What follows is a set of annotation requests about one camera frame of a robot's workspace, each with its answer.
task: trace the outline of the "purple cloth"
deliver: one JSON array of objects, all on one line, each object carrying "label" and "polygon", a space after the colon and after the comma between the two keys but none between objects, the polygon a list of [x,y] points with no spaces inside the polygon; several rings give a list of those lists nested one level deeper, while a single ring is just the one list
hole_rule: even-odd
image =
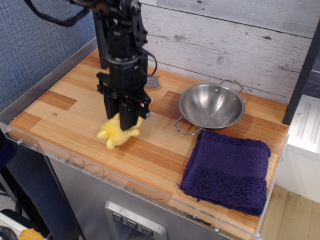
[{"label": "purple cloth", "polygon": [[270,156],[260,140],[202,131],[179,187],[198,200],[260,216],[267,201]]}]

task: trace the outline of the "white wooden wall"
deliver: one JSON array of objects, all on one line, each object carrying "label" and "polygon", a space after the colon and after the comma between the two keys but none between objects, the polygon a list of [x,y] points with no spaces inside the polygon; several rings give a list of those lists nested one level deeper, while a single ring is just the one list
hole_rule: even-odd
[{"label": "white wooden wall", "polygon": [[159,68],[286,104],[320,19],[319,0],[140,1]]}]

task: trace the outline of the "black robotic arm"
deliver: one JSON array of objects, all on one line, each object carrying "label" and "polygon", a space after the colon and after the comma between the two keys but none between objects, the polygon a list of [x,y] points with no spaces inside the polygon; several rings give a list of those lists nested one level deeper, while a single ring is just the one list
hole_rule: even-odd
[{"label": "black robotic arm", "polygon": [[150,117],[150,97],[144,90],[147,83],[148,55],[143,49],[147,41],[141,17],[141,3],[138,0],[67,0],[84,9],[67,20],[58,20],[38,12],[30,0],[24,0],[30,9],[40,18],[70,27],[83,18],[89,10],[96,14],[98,24],[106,42],[106,60],[109,74],[99,72],[98,91],[104,95],[104,105],[108,119],[120,114],[120,126],[123,131],[134,126],[138,117]]}]

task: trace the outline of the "metal wire handle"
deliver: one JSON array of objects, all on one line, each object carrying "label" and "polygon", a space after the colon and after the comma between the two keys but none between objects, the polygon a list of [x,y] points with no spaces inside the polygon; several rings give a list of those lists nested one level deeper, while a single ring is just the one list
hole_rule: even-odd
[{"label": "metal wire handle", "polygon": [[220,82],[220,85],[222,85],[224,82],[229,82],[229,83],[236,83],[236,84],[238,84],[238,85],[241,87],[240,91],[238,91],[238,94],[241,93],[242,90],[244,89],[244,87],[241,85],[241,83],[238,82],[237,80],[223,80],[222,82]]},{"label": "metal wire handle", "polygon": [[176,129],[178,130],[179,133],[181,134],[185,134],[185,135],[191,135],[191,136],[195,136],[197,135],[201,130],[206,130],[205,128],[203,127],[200,127],[195,133],[190,133],[190,132],[186,132],[186,131],[181,131],[180,128],[178,127],[178,123],[184,118],[184,116],[181,116],[175,123],[175,127]]}]

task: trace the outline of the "button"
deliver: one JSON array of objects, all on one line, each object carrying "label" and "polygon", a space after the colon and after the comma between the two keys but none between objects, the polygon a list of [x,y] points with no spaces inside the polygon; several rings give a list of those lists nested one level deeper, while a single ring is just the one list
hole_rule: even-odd
[{"label": "button", "polygon": [[129,219],[126,220],[126,224],[133,229],[138,229],[138,224],[134,221],[131,221]]},{"label": "button", "polygon": [[117,214],[117,213],[115,213],[115,212],[113,212],[112,213],[112,216],[113,216],[113,218],[115,219],[115,220],[117,220],[118,222],[123,222],[124,220],[122,219],[122,216],[121,215],[119,215],[119,214]]},{"label": "button", "polygon": [[141,226],[141,230],[142,230],[142,233],[149,236],[149,237],[152,237],[153,236],[153,232],[151,229],[149,228],[146,228],[145,226]]}]

